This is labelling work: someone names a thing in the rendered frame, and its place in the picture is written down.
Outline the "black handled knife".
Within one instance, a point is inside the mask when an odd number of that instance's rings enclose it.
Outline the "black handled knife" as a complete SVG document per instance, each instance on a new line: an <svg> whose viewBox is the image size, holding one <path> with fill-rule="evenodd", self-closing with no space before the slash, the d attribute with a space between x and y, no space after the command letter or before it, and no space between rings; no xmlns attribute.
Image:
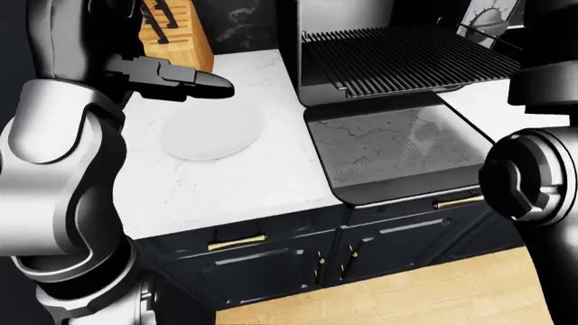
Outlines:
<svg viewBox="0 0 578 325"><path fill-rule="evenodd" d="M154 0L154 1L155 1L154 8L156 10L161 10L163 12L164 16L167 18L167 20L168 20L167 27L169 29L177 29L179 26L178 26L173 14L172 14L167 2L165 2L165 0Z"/></svg>
<svg viewBox="0 0 578 325"><path fill-rule="evenodd" d="M148 10L148 7L144 6L141 8L144 17L144 23L147 23L153 29L154 33L158 37L157 42L159 44L167 44L169 41L166 38L162 28L160 27L159 23L155 20L154 16Z"/></svg>

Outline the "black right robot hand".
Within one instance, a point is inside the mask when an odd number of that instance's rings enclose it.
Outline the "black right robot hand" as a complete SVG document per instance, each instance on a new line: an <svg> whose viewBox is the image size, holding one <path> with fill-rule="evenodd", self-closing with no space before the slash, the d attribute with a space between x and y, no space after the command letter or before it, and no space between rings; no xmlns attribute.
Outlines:
<svg viewBox="0 0 578 325"><path fill-rule="evenodd" d="M510 78L508 103L529 114L578 116L578 60L517 72Z"/></svg>

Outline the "white round plate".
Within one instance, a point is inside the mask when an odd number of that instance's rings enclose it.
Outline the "white round plate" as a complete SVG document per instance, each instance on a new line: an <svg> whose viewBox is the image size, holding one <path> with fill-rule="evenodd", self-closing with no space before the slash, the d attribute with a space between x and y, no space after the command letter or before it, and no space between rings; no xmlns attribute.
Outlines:
<svg viewBox="0 0 578 325"><path fill-rule="evenodd" d="M260 107L245 99L203 100L167 118L159 145L178 159L207 162L243 151L264 128Z"/></svg>

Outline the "dark navy base cabinet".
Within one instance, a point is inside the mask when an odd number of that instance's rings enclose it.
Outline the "dark navy base cabinet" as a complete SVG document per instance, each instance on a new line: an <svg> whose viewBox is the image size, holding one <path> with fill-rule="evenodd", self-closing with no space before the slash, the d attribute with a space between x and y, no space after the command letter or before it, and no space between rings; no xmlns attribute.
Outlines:
<svg viewBox="0 0 578 325"><path fill-rule="evenodd" d="M364 209L340 204L148 237L137 245L154 270L219 311L522 246L514 227L484 201L433 208L436 200L478 194ZM261 234L267 235L262 243L207 251L208 243ZM356 246L359 257L341 279L347 246ZM326 260L320 285L314 274L318 251Z"/></svg>

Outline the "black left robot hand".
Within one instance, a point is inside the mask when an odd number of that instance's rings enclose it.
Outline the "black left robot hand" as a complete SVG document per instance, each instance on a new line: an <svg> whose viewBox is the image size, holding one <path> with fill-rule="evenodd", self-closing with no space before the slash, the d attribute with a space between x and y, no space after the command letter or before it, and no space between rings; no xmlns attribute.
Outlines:
<svg viewBox="0 0 578 325"><path fill-rule="evenodd" d="M192 67L171 64L167 59L115 56L106 68L120 78L124 88L145 99L185 102L187 98L225 99L235 95L229 80Z"/></svg>

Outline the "wooden knife block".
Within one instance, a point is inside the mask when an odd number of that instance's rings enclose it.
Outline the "wooden knife block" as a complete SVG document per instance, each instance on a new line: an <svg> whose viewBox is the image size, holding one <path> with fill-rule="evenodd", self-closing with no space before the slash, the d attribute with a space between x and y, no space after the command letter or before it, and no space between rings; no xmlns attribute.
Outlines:
<svg viewBox="0 0 578 325"><path fill-rule="evenodd" d="M154 0L141 2L141 8L148 7L169 41L167 44L159 44L158 37L143 17L139 38L144 45L146 56L212 72L214 56L192 0L165 0L179 26L177 29L167 27L168 20L161 10L154 8Z"/></svg>

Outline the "glass toaster oven door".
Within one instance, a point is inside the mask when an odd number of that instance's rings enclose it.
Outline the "glass toaster oven door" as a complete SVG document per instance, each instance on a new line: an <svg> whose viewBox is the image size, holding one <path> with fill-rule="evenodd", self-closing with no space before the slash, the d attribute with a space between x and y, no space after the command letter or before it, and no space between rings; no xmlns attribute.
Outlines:
<svg viewBox="0 0 578 325"><path fill-rule="evenodd" d="M444 102L310 107L333 195L352 206L475 189L492 140Z"/></svg>

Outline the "steel toaster oven body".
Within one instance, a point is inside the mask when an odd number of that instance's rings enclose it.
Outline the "steel toaster oven body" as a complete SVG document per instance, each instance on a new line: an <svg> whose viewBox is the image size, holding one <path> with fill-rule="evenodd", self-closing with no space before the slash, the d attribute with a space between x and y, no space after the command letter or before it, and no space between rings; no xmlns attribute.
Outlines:
<svg viewBox="0 0 578 325"><path fill-rule="evenodd" d="M446 91L473 80L434 0L277 0L278 42L306 107Z"/></svg>

